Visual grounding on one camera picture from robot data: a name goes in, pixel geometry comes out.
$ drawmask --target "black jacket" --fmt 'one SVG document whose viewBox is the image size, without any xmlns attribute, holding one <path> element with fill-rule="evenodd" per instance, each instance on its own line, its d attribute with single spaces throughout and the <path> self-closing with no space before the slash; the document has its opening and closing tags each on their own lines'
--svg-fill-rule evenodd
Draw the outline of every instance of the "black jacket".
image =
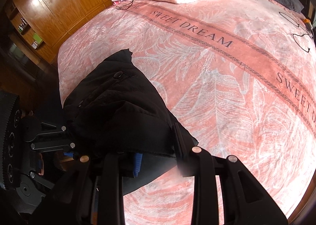
<svg viewBox="0 0 316 225">
<path fill-rule="evenodd" d="M 129 49 L 109 56 L 88 74 L 67 97 L 64 113 L 67 128 L 90 155 L 101 157 L 109 151 L 145 153 L 140 176 L 146 157 L 174 157 L 171 128 L 178 120 L 133 65 Z M 197 145 L 181 125 L 180 130 Z M 169 163 L 172 165 L 168 169 L 175 165 L 174 160 Z"/>
</svg>

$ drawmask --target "snap button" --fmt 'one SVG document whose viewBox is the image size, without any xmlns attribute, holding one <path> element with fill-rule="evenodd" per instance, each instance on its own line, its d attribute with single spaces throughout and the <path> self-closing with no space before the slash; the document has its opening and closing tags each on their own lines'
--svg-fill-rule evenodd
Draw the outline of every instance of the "snap button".
<svg viewBox="0 0 316 225">
<path fill-rule="evenodd" d="M 114 79 L 119 79 L 121 76 L 122 76 L 123 72 L 120 71 L 120 72 L 117 72 L 115 73 L 115 75 L 113 76 Z"/>
</svg>

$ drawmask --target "wooden wardrobe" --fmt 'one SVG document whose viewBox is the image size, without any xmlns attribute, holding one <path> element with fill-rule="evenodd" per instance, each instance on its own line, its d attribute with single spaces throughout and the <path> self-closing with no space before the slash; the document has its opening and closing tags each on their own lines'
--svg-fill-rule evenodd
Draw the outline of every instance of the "wooden wardrobe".
<svg viewBox="0 0 316 225">
<path fill-rule="evenodd" d="M 21 18 L 25 19 L 28 26 L 21 33 L 21 40 L 35 55 L 56 64 L 60 46 L 111 5 L 111 0 L 8 0 L 5 12 L 18 32 Z M 37 49 L 31 46 L 34 33 L 43 40 Z"/>
</svg>

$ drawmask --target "circular hole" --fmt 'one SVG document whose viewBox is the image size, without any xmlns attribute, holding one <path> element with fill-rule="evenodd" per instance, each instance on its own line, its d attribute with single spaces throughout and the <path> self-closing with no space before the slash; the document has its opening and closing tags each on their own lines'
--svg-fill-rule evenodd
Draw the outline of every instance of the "circular hole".
<svg viewBox="0 0 316 225">
<path fill-rule="evenodd" d="M 11 132 L 10 137 L 9 137 L 9 144 L 8 144 L 8 152 L 9 152 L 10 157 L 13 157 L 14 141 L 15 141 L 14 133 Z"/>
<path fill-rule="evenodd" d="M 15 112 L 15 116 L 14 116 L 14 127 L 15 128 L 18 126 L 19 120 L 20 120 L 20 111 L 17 110 Z"/>
<path fill-rule="evenodd" d="M 8 177 L 9 177 L 9 181 L 12 183 L 13 182 L 13 168 L 11 164 L 8 165 Z"/>
</svg>

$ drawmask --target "bedspread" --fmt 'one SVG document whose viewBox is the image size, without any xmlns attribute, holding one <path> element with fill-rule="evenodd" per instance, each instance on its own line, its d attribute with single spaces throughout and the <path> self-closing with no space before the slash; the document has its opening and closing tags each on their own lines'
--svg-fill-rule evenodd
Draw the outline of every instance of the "bedspread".
<svg viewBox="0 0 316 225">
<path fill-rule="evenodd" d="M 289 217 L 316 166 L 316 49 L 308 36 L 296 40 L 309 53 L 295 43 L 292 34 L 304 31 L 284 16 L 304 26 L 267 0 L 108 8 L 60 48 L 62 103 L 106 57 L 129 48 L 199 145 L 238 156 Z M 174 168 L 126 195 L 126 224 L 190 224 L 193 184 Z M 220 214 L 223 223 L 222 204 Z"/>
</svg>

